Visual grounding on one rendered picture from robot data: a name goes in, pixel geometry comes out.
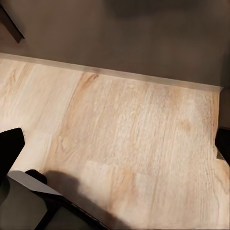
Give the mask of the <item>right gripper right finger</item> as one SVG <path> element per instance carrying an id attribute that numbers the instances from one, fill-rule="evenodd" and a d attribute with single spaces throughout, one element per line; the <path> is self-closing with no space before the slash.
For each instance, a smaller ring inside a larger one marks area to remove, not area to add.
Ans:
<path id="1" fill-rule="evenodd" d="M 215 138 L 215 145 L 226 162 L 230 165 L 230 130 L 220 127 Z"/>

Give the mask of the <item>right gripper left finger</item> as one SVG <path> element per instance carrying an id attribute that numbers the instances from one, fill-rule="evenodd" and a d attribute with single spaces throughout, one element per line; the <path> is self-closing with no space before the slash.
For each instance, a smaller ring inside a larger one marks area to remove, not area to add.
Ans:
<path id="1" fill-rule="evenodd" d="M 0 185 L 24 146 L 24 135 L 20 127 L 0 133 Z"/>

